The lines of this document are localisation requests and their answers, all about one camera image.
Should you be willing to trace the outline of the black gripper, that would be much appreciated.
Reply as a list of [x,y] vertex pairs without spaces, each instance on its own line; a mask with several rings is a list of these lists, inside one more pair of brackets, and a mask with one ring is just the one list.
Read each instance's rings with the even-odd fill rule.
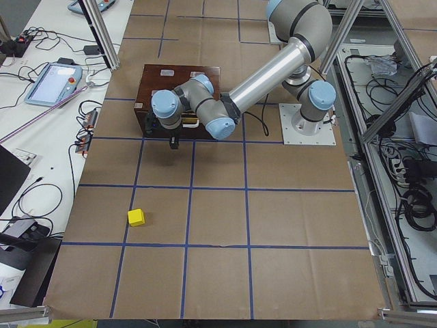
[[[144,119],[145,124],[145,134],[146,135],[154,135],[160,128],[160,123],[157,120],[154,112],[149,110]],[[172,136],[169,138],[169,146],[172,150],[177,150],[179,148],[179,137]]]

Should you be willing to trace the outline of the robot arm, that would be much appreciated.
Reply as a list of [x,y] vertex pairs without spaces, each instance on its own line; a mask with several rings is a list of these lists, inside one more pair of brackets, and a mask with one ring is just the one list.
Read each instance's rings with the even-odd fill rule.
[[266,17],[285,47],[269,62],[218,100],[206,75],[200,74],[172,90],[158,90],[151,99],[154,115],[169,132],[169,145],[179,146],[182,114],[192,111],[217,140],[229,137],[242,114],[276,86],[282,85],[301,106],[292,122],[302,135],[315,135],[336,99],[334,87],[311,75],[313,63],[330,40],[329,11],[317,1],[269,1]]

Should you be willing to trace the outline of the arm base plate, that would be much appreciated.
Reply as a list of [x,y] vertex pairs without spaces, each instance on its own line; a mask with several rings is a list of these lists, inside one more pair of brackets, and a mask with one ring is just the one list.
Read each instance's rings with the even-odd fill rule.
[[283,143],[287,146],[335,146],[333,126],[326,111],[319,122],[301,116],[301,104],[279,104]]

